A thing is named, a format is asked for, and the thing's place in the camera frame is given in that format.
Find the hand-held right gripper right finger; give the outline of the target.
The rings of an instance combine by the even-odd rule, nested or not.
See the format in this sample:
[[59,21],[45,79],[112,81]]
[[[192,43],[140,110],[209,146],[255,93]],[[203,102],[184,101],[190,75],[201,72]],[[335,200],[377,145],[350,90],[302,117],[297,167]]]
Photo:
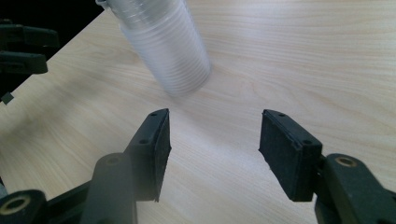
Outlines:
[[262,112],[259,151],[291,201],[310,202],[322,144],[288,115]]

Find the stack of clear plastic cups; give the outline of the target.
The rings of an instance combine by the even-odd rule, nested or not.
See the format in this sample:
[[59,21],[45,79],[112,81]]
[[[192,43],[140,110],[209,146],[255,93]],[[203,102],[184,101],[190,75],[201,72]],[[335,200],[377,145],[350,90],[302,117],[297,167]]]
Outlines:
[[119,27],[148,70],[170,95],[201,88],[211,63],[186,0],[95,0]]

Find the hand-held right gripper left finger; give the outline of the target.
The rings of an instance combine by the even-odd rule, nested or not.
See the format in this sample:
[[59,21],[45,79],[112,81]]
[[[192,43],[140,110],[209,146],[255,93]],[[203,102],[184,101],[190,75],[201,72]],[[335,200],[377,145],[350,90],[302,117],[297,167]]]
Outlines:
[[124,150],[132,161],[137,201],[159,201],[171,149],[169,109],[151,112]]

